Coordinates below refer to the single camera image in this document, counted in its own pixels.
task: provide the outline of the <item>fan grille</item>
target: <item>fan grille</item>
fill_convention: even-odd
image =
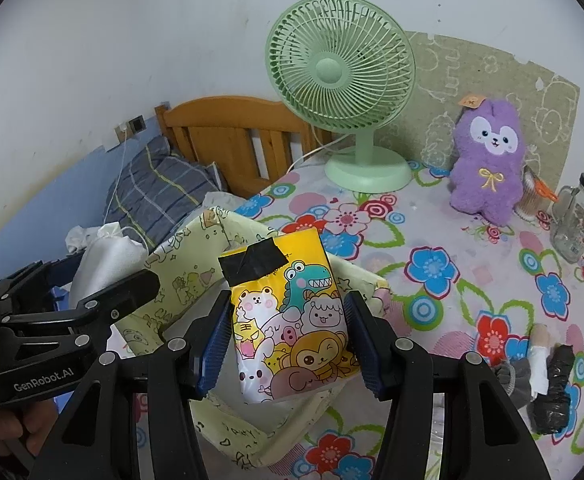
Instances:
[[[335,132],[387,124],[414,86],[405,32],[364,0],[303,0],[290,7],[270,32],[266,62],[283,102]]]

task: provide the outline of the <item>gray cloth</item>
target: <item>gray cloth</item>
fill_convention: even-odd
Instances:
[[[517,410],[532,402],[530,386],[532,372],[527,357],[511,362],[503,361],[494,366],[492,371]]]
[[[123,168],[118,186],[116,181],[112,183],[105,202],[106,206],[111,203],[105,223],[133,227],[151,253],[203,203],[208,191],[225,190],[219,186],[224,184],[215,168],[185,160],[170,151],[165,137],[155,137]],[[125,234],[141,241],[130,230]]]

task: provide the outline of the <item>human hand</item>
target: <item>human hand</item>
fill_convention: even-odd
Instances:
[[[56,404],[52,399],[28,406],[23,413],[23,425],[13,412],[0,409],[0,456],[10,454],[4,441],[20,438],[23,435],[23,426],[30,432],[26,441],[28,451],[38,455],[57,417]]]

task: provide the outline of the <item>pillow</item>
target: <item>pillow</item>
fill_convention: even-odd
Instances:
[[[132,227],[125,234],[147,244],[150,253],[176,231],[182,219],[203,203],[208,191],[225,190],[215,164],[190,162],[168,139],[155,137],[123,168],[110,186],[105,223]]]

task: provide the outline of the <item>yellow embroidered bow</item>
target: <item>yellow embroidered bow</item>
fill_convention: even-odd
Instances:
[[[493,192],[496,192],[496,186],[494,186],[494,181],[503,182],[505,180],[505,177],[503,176],[502,173],[492,173],[487,168],[480,168],[480,170],[478,170],[478,174],[483,178],[487,179],[485,181],[485,184],[480,186],[480,188],[483,189],[484,187],[488,187],[491,185]]]

